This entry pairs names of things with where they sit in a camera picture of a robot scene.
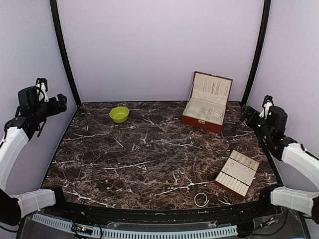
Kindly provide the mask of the beige jewelry tray insert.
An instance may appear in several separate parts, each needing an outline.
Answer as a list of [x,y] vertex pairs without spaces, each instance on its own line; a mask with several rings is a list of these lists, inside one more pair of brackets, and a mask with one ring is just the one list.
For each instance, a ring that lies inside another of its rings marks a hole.
[[214,180],[214,184],[244,199],[255,178],[260,163],[233,150]]

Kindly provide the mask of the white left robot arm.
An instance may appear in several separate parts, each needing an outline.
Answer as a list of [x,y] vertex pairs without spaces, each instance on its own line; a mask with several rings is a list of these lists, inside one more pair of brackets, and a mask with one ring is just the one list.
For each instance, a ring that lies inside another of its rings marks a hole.
[[4,126],[0,142],[0,221],[16,226],[25,216],[51,207],[59,217],[70,213],[70,205],[56,198],[58,189],[38,189],[19,195],[6,193],[8,177],[24,147],[34,135],[39,136],[46,120],[67,110],[67,97],[48,98],[46,89],[32,86],[18,92],[19,106],[15,117]]

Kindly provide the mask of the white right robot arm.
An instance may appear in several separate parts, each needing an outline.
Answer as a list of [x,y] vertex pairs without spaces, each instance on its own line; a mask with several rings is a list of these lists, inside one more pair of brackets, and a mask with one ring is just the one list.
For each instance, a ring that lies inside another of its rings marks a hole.
[[[261,112],[247,106],[243,120],[251,127],[261,146],[277,160],[295,168],[319,186],[319,158],[309,152],[303,144],[285,136],[288,114],[278,106],[264,106]],[[302,212],[319,223],[319,192],[290,189],[286,186],[269,186],[260,192],[254,211],[265,216],[274,206],[286,207]]]

